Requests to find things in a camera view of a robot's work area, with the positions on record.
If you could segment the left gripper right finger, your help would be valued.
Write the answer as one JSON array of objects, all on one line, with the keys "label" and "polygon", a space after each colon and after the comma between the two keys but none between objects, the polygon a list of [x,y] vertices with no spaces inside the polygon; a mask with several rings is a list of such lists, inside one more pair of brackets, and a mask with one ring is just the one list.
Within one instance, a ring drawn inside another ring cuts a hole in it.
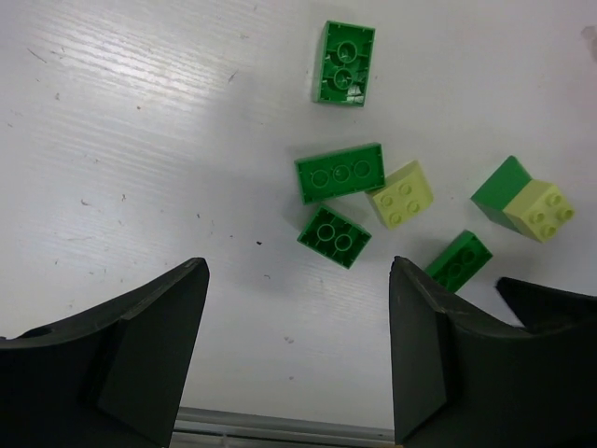
[{"label": "left gripper right finger", "polygon": [[397,445],[595,445],[596,320],[511,326],[397,257],[389,324]]}]

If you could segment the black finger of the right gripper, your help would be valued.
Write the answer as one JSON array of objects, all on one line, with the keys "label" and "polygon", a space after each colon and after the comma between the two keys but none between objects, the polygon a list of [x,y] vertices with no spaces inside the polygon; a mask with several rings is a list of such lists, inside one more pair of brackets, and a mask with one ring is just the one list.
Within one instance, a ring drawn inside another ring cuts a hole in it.
[{"label": "black finger of the right gripper", "polygon": [[596,297],[501,277],[499,295],[530,332],[545,332],[596,320]]}]

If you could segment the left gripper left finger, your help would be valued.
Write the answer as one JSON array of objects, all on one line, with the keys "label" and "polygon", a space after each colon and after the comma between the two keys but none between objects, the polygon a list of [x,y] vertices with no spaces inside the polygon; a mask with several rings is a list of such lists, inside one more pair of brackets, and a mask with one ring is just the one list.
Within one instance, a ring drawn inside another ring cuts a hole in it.
[{"label": "left gripper left finger", "polygon": [[1,342],[5,447],[165,447],[199,332],[209,269],[149,283]]}]

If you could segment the green narrow lego brick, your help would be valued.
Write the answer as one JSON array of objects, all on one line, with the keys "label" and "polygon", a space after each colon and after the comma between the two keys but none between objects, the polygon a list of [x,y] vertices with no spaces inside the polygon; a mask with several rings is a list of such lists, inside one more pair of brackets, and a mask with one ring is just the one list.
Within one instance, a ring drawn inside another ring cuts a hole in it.
[{"label": "green narrow lego brick", "polygon": [[456,293],[493,257],[472,231],[462,231],[424,272],[449,292]]}]

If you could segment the green and yellow lego stack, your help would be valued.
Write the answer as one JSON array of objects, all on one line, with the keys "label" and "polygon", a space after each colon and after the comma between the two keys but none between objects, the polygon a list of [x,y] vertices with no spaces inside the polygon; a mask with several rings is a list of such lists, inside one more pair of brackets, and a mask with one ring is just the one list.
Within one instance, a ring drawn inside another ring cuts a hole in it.
[{"label": "green and yellow lego stack", "polygon": [[471,201],[491,222],[539,243],[552,239],[575,216],[557,185],[533,178],[514,156],[502,162]]}]

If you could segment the green long lego brick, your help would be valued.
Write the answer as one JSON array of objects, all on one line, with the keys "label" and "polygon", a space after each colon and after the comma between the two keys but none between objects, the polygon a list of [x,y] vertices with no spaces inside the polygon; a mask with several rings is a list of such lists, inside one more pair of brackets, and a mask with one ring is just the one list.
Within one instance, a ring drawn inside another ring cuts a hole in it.
[{"label": "green long lego brick", "polygon": [[295,160],[304,204],[380,189],[385,185],[382,145],[368,143]]}]

